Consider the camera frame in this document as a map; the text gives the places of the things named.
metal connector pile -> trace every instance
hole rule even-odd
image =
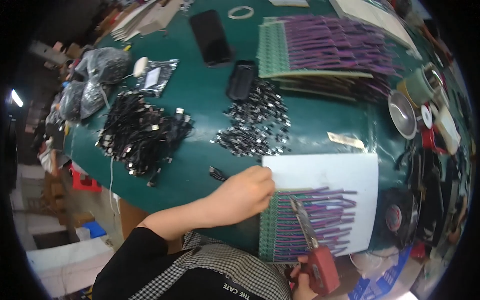
[[[236,101],[224,111],[232,126],[219,130],[211,143],[219,144],[238,157],[281,155],[291,151],[286,145],[270,146],[270,142],[287,144],[291,126],[288,108],[274,86],[255,79],[245,101]]]

red soldering iron handle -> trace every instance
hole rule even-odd
[[[313,249],[308,255],[308,270],[310,288],[320,296],[330,294],[338,286],[338,272],[333,256],[327,247],[320,246]]]

metal bowl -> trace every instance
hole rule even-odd
[[[417,119],[408,99],[399,91],[393,90],[388,97],[388,110],[398,132],[407,140],[417,132]]]

black t-shirt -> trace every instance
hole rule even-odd
[[[163,238],[148,228],[135,228],[97,275],[92,298],[128,299],[185,253],[181,251],[167,255],[167,251],[168,246]],[[160,299],[263,300],[234,283],[225,274],[204,268],[185,272]]]

smartphone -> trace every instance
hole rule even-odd
[[[190,26],[207,67],[214,67],[232,60],[232,52],[227,43],[220,15],[216,10],[192,16]]]

